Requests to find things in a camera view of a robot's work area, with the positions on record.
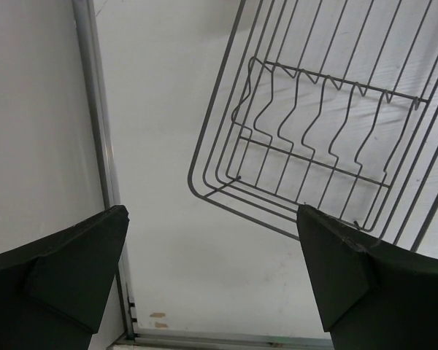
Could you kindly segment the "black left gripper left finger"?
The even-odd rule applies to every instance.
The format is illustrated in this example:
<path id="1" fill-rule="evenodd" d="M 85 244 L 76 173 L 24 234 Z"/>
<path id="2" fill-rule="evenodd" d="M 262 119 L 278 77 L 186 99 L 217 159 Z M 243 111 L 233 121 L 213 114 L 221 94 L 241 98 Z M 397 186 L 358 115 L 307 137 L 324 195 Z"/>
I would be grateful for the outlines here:
<path id="1" fill-rule="evenodd" d="M 128 230 L 116 205 L 0 254 L 0 349 L 87 349 Z"/>

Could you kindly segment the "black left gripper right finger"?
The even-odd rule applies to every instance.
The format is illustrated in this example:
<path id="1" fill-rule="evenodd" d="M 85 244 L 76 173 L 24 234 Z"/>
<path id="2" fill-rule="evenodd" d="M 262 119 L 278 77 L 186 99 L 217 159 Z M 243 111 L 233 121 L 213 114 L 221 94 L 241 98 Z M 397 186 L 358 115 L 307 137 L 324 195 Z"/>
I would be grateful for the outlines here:
<path id="1" fill-rule="evenodd" d="M 438 259 L 301 205 L 296 215 L 320 320 L 335 349 L 438 349 Z"/>

